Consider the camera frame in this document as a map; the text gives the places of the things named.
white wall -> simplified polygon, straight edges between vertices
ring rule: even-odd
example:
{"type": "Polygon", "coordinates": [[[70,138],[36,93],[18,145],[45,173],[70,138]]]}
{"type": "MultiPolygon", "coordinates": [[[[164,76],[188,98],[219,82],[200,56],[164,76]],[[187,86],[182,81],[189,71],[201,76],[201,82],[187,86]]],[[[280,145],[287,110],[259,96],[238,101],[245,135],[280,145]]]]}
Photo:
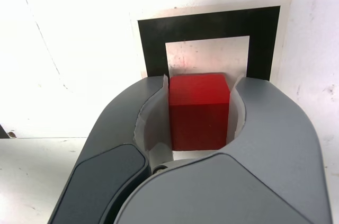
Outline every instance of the white wall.
{"type": "MultiPolygon", "coordinates": [[[[86,137],[140,79],[129,12],[253,0],[27,1],[0,0],[0,124],[18,137],[86,137]]],[[[291,0],[276,84],[311,118],[330,186],[339,182],[338,11],[339,0],[291,0]]],[[[339,190],[331,194],[339,209],[339,190]]]]}

red cube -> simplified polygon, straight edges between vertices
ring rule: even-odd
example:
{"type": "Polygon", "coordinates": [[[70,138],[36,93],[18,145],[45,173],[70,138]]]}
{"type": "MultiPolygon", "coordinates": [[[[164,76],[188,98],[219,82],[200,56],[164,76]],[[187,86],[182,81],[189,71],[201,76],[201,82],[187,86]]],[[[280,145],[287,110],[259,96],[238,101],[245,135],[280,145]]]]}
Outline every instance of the red cube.
{"type": "Polygon", "coordinates": [[[223,74],[172,77],[169,119],[173,150],[217,150],[225,146],[229,96],[223,74]]]}

black square frame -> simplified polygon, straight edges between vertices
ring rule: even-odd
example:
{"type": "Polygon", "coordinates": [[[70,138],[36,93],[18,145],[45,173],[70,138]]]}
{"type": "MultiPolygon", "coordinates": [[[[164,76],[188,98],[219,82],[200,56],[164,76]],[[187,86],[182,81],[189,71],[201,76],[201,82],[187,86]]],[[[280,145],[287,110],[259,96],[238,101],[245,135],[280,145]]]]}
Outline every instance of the black square frame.
{"type": "Polygon", "coordinates": [[[138,20],[147,75],[169,75],[167,42],[249,36],[247,77],[270,80],[280,6],[138,20]]]}

dark gray panel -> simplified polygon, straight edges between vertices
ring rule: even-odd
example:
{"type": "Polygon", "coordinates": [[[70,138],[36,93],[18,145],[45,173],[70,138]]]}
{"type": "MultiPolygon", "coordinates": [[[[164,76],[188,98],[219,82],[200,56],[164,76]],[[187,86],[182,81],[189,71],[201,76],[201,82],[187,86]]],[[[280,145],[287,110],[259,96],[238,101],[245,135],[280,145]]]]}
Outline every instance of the dark gray panel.
{"type": "Polygon", "coordinates": [[[133,145],[119,146],[82,162],[70,179],[52,223],[99,223],[117,192],[144,164],[143,155],[133,145]]]}
{"type": "Polygon", "coordinates": [[[217,154],[151,178],[116,224],[310,223],[243,166],[217,154]]]}
{"type": "Polygon", "coordinates": [[[239,136],[222,149],[309,220],[332,223],[317,133],[304,111],[271,83],[243,78],[239,136]]]}

white table surface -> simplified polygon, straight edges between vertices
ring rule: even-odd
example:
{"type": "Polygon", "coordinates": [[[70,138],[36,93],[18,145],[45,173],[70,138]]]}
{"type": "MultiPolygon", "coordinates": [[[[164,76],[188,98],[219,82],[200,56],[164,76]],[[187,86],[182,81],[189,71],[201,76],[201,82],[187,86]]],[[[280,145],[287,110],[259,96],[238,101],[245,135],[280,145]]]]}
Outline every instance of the white table surface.
{"type": "MultiPolygon", "coordinates": [[[[85,141],[86,138],[0,139],[0,224],[47,223],[85,141]]],[[[174,152],[175,159],[187,156],[201,157],[201,153],[174,152]]],[[[326,165],[337,224],[339,175],[333,175],[326,165]]]]}

